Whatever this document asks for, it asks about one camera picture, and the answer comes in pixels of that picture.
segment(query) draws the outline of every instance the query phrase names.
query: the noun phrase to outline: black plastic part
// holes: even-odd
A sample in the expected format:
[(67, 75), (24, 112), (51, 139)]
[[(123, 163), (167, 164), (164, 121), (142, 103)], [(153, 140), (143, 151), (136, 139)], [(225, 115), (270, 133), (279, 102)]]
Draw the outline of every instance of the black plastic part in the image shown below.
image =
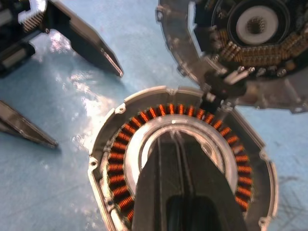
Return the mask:
[[(29, 10), (28, 0), (0, 0), (0, 77), (7, 76), (35, 51), (28, 43), (41, 32), (56, 29), (71, 41), (72, 48), (88, 62), (102, 70), (123, 76), (116, 56), (89, 25), (59, 2), (47, 1), (44, 13), (27, 18), (21, 24), (18, 14)], [(24, 30), (25, 23), (30, 30)]]
[(133, 231), (246, 231), (223, 174), (183, 133), (157, 139), (137, 183)]
[(88, 62), (100, 69), (123, 76), (112, 50), (97, 32), (59, 2), (48, 1), (44, 27), (55, 29), (71, 41), (71, 46)]
[(0, 131), (56, 148), (58, 143), (5, 102), (0, 101)]

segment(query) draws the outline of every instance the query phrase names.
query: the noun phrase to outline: light blue table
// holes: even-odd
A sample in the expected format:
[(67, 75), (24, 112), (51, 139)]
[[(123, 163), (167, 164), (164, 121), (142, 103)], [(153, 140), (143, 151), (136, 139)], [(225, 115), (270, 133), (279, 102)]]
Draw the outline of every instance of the light blue table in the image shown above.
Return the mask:
[[(123, 99), (157, 85), (194, 86), (166, 50), (157, 0), (64, 0), (92, 25), (124, 68), (108, 75), (75, 54), (58, 32), (34, 39), (36, 55), (0, 80), (0, 99), (54, 137), (59, 151), (0, 134), (0, 230), (104, 230), (89, 184), (91, 131)], [(240, 108), (266, 141), (280, 182), (270, 231), (308, 230), (308, 115)]]

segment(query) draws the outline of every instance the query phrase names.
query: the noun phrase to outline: copper wire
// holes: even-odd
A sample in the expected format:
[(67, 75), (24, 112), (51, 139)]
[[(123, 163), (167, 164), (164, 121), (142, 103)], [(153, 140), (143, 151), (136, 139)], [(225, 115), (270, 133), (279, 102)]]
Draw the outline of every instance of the copper wire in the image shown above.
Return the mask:
[(170, 114), (174, 114), (174, 105), (173, 104), (169, 104), (169, 111), (170, 111)]
[(179, 105), (179, 114), (184, 114), (184, 106), (182, 104)]
[(159, 105), (158, 106), (158, 109), (159, 109), (159, 112), (162, 116), (165, 116), (166, 115), (166, 111), (165, 111), (165, 107), (163, 105)]
[(122, 150), (122, 151), (125, 151), (125, 149), (126, 149), (126, 145), (123, 144), (123, 143), (120, 143), (120, 142), (114, 142), (113, 147), (115, 147), (119, 150)]
[(133, 216), (134, 216), (134, 209), (132, 209), (128, 214), (127, 214), (127, 219), (131, 223), (133, 221)]
[(235, 197), (235, 201), (245, 210), (247, 210), (248, 208), (248, 203), (244, 200), (242, 200), (241, 198), (239, 198), (238, 196)]
[(125, 199), (123, 199), (122, 201), (120, 201), (120, 203), (118, 204), (120, 209), (123, 210), (125, 208), (127, 208), (129, 205), (131, 205), (133, 203), (134, 199), (132, 196), (129, 196)]
[(116, 188), (115, 190), (112, 191), (113, 196), (121, 196), (121, 195), (124, 195), (125, 193), (128, 193), (127, 185)]
[(235, 157), (236, 162), (247, 162), (248, 156), (247, 155), (238, 155)]
[(123, 171), (123, 165), (120, 164), (109, 164), (108, 165), (108, 172), (119, 172)]
[(109, 178), (109, 184), (117, 184), (125, 180), (124, 175), (116, 175)]
[(120, 161), (123, 161), (124, 160), (124, 154), (111, 152), (109, 154), (109, 160), (120, 160)]
[(247, 166), (238, 166), (237, 170), (238, 172), (242, 172), (242, 173), (251, 173), (251, 167), (247, 167)]
[(220, 126), (222, 125), (222, 121), (221, 120), (218, 120), (214, 125), (213, 125), (213, 128), (215, 128), (216, 130), (218, 128), (220, 128)]
[(209, 113), (209, 115), (205, 118), (205, 122), (207, 124), (210, 124), (212, 122), (212, 120), (214, 119), (214, 115)]
[(220, 133), (223, 137), (225, 137), (226, 135), (228, 135), (231, 132), (231, 128), (227, 127), (224, 128)]
[(131, 119), (131, 122), (139, 128), (142, 126), (141, 122), (135, 117)]
[(248, 189), (245, 189), (245, 188), (242, 188), (242, 187), (238, 187), (237, 188), (237, 191), (240, 193), (240, 194), (243, 194), (245, 196), (251, 196), (251, 191), (248, 190)]
[(127, 142), (130, 140), (130, 136), (128, 136), (127, 134), (125, 134), (125, 133), (123, 133), (123, 132), (120, 132), (120, 133), (118, 134), (118, 137), (119, 137), (120, 139), (124, 140), (124, 141), (127, 141)]
[(157, 117), (156, 112), (155, 112), (155, 110), (153, 108), (150, 108), (149, 112), (150, 112), (152, 118), (156, 118)]
[(239, 146), (233, 147), (233, 148), (232, 148), (232, 151), (233, 151), (234, 154), (238, 154), (238, 153), (244, 151), (244, 149), (245, 149), (245, 148), (244, 148), (242, 145), (239, 145)]
[(144, 112), (140, 112), (140, 116), (144, 120), (144, 122), (149, 121), (149, 117)]
[(134, 133), (136, 132), (136, 129), (133, 128), (133, 127), (132, 127), (131, 125), (129, 125), (129, 124), (125, 124), (125, 125), (123, 126), (123, 130), (129, 132), (130, 134), (134, 134)]
[(203, 115), (205, 114), (205, 110), (199, 109), (196, 118), (202, 119)]
[(187, 115), (188, 116), (193, 116), (193, 113), (194, 113), (194, 107), (190, 106), (189, 109), (188, 109)]
[(239, 140), (239, 138), (237, 136), (232, 136), (230, 138), (227, 139), (228, 144), (233, 144), (235, 142), (237, 142)]
[(248, 177), (239, 177), (238, 181), (243, 184), (252, 185), (252, 179)]

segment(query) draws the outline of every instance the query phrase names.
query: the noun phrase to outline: copper coil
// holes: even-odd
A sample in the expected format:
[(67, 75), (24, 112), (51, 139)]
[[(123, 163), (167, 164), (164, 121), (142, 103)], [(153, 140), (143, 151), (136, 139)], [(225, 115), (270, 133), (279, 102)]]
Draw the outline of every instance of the copper coil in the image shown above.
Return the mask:
[(120, 209), (123, 210), (123, 209), (127, 208), (128, 206), (130, 206), (133, 202), (134, 202), (133, 197), (129, 196), (129, 197), (125, 198), (124, 200), (120, 201), (120, 203), (118, 205), (119, 205)]
[(114, 148), (117, 148), (119, 150), (125, 151), (126, 145), (120, 142), (114, 142), (113, 146)]
[(202, 119), (204, 114), (205, 114), (205, 110), (199, 109), (199, 111), (197, 112), (196, 118)]
[(252, 179), (248, 177), (239, 177), (238, 181), (243, 184), (252, 185)]
[(120, 160), (120, 161), (123, 161), (124, 160), (124, 154), (111, 152), (109, 154), (109, 160)]
[(237, 136), (232, 136), (230, 138), (227, 139), (228, 144), (233, 144), (235, 142), (237, 142), (239, 140), (239, 138)]
[(239, 155), (235, 157), (236, 162), (247, 162), (248, 156), (247, 155)]
[(248, 203), (244, 200), (242, 200), (241, 198), (239, 198), (238, 196), (235, 197), (235, 201), (236, 203), (238, 203), (242, 208), (244, 208), (245, 210), (247, 210), (248, 208)]
[(210, 124), (213, 119), (214, 119), (214, 115), (209, 113), (209, 115), (205, 118), (205, 122)]
[(149, 117), (144, 112), (140, 112), (140, 116), (144, 120), (144, 122), (149, 121)]
[(251, 191), (248, 190), (248, 189), (245, 189), (245, 188), (242, 188), (242, 187), (238, 187), (238, 188), (237, 188), (237, 191), (238, 191), (240, 194), (243, 194), (243, 195), (245, 195), (245, 196), (251, 197)]
[(123, 126), (123, 130), (129, 132), (130, 134), (134, 134), (134, 133), (136, 132), (136, 129), (133, 128), (133, 127), (132, 127), (131, 125), (129, 125), (129, 124), (125, 124), (125, 125)]
[(187, 115), (188, 116), (193, 116), (193, 113), (194, 113), (194, 107), (190, 106), (189, 109), (188, 109)]
[(184, 106), (182, 104), (179, 105), (179, 108), (178, 108), (178, 111), (179, 111), (179, 114), (184, 114)]
[(131, 119), (131, 122), (139, 128), (142, 126), (141, 122), (135, 117)]
[(237, 170), (238, 172), (242, 172), (242, 173), (251, 173), (252, 171), (251, 167), (247, 167), (247, 166), (238, 166)]
[(233, 151), (234, 154), (238, 154), (238, 153), (244, 151), (244, 149), (245, 149), (245, 148), (244, 148), (242, 145), (239, 145), (239, 146), (233, 147), (233, 148), (232, 148), (232, 151)]
[(120, 164), (109, 164), (108, 172), (120, 172), (123, 171), (123, 165)]
[(149, 112), (150, 112), (152, 118), (156, 118), (157, 117), (156, 112), (155, 112), (155, 110), (153, 108), (150, 108)]
[(169, 113), (174, 114), (174, 105), (173, 104), (169, 104)]
[(165, 115), (166, 115), (165, 107), (164, 107), (163, 105), (160, 104), (159, 107), (158, 107), (158, 109), (159, 109), (160, 114), (161, 114), (162, 116), (165, 116)]
[(127, 214), (127, 219), (131, 223), (133, 221), (133, 216), (134, 216), (134, 209), (132, 209), (128, 214)]
[(124, 175), (116, 175), (109, 178), (109, 184), (117, 184), (125, 181)]
[(127, 142), (130, 140), (130, 136), (128, 136), (128, 135), (125, 134), (124, 132), (120, 132), (120, 133), (118, 134), (118, 137), (119, 137), (120, 139), (124, 140), (124, 141), (127, 141)]
[(220, 133), (223, 137), (225, 137), (226, 135), (228, 135), (231, 132), (231, 128), (226, 127), (224, 128)]
[(216, 130), (218, 128), (220, 128), (220, 126), (222, 125), (222, 121), (221, 120), (218, 120), (214, 125), (213, 125), (213, 128), (215, 128)]
[(116, 188), (112, 191), (113, 196), (121, 196), (128, 192), (128, 186), (124, 185), (122, 187)]

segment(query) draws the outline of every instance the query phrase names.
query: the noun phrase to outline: circular metal housing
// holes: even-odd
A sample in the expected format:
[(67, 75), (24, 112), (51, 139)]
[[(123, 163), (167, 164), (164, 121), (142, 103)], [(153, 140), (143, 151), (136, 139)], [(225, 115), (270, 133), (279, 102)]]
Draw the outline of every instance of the circular metal housing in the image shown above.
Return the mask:
[(180, 73), (202, 89), (212, 87), (213, 73), (223, 79), (241, 70), (233, 77), (247, 90), (235, 104), (302, 113), (308, 111), (307, 2), (159, 0), (156, 20)]
[(226, 176), (248, 230), (266, 230), (275, 216), (278, 185), (263, 141), (228, 106), (215, 115), (199, 108), (203, 92), (156, 87), (111, 110), (90, 155), (89, 179), (108, 230), (130, 230), (136, 182), (156, 139), (166, 132), (195, 137)]

